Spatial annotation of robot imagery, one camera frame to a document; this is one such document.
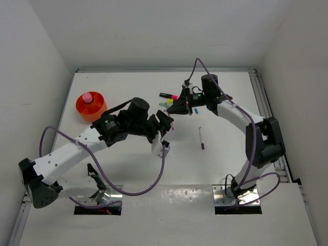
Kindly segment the pink glue stick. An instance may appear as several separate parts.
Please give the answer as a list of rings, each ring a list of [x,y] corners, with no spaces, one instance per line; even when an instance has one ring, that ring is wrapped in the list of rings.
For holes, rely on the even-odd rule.
[[[93,96],[89,92],[84,93],[81,97],[86,104],[90,104],[93,101]]]

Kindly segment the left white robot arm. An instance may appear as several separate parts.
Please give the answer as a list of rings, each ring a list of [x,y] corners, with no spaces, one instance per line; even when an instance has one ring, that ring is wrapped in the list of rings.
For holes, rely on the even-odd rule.
[[[20,161],[18,166],[21,180],[33,206],[40,209],[58,198],[69,198],[80,207],[100,209],[114,204],[121,205],[121,201],[111,195],[112,190],[127,196],[140,196],[151,191],[160,181],[163,170],[160,170],[155,182],[146,190],[129,193],[109,180],[95,157],[96,152],[126,140],[128,135],[135,135],[145,137],[151,144],[152,154],[164,162],[170,144],[163,137],[170,131],[174,120],[161,110],[149,115],[149,108],[145,100],[134,97],[106,110],[76,138],[57,131],[68,139],[68,143],[57,150],[35,160],[25,158]],[[73,182],[61,178],[88,157],[94,160],[97,167],[87,165],[88,176],[85,180]]]

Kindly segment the red gel pen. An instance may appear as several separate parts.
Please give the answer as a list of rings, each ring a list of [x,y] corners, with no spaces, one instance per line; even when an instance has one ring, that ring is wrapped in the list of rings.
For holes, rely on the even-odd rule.
[[[171,118],[171,115],[167,112],[167,109],[165,109],[164,112],[167,114],[168,117]],[[170,124],[171,124],[172,131],[174,131],[175,128],[174,128],[174,125],[173,125],[173,121]]]

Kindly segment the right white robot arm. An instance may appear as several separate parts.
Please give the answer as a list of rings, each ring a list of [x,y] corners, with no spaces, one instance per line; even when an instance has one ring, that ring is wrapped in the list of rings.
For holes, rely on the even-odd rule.
[[[231,96],[220,90],[217,75],[203,75],[201,84],[202,89],[195,93],[189,81],[185,80],[179,98],[168,108],[168,113],[191,115],[194,108],[205,106],[245,135],[247,160],[230,185],[232,196],[238,198],[252,190],[269,164],[285,154],[280,125],[274,117],[264,118],[235,104]]]

